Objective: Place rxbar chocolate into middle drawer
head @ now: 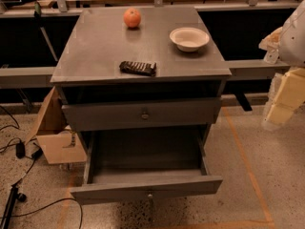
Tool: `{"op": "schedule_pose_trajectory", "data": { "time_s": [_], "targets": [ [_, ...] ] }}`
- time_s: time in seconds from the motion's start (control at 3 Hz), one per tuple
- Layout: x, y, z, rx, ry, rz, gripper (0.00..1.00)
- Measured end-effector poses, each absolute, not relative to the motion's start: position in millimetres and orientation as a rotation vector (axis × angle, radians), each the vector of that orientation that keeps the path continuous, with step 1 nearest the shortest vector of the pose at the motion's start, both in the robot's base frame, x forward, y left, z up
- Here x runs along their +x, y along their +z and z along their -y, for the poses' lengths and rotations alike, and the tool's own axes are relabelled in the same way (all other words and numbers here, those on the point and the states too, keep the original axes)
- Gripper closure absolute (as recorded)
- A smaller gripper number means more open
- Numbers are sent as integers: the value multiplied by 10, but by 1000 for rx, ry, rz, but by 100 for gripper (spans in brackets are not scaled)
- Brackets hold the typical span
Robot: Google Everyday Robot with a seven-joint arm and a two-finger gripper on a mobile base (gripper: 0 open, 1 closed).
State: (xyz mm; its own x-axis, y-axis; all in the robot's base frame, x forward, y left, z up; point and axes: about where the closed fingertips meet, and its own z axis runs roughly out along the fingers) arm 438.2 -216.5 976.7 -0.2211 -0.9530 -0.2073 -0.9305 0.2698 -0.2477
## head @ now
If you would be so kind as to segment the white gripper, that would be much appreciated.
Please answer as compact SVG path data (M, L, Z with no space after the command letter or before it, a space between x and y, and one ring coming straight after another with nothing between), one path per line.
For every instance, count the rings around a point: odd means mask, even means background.
M258 47L266 52L263 60L268 64L275 64L279 57L281 32L282 28L277 28L258 44ZM265 121L272 126L282 126L304 102L305 69L292 68L285 74L277 73L269 91Z

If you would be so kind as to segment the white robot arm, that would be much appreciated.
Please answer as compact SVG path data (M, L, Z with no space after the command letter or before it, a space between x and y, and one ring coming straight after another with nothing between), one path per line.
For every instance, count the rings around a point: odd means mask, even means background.
M286 73L274 76L264 109L263 127L276 130L305 102L305 1L282 27L262 39L258 47L266 51L266 63L280 60L290 66Z

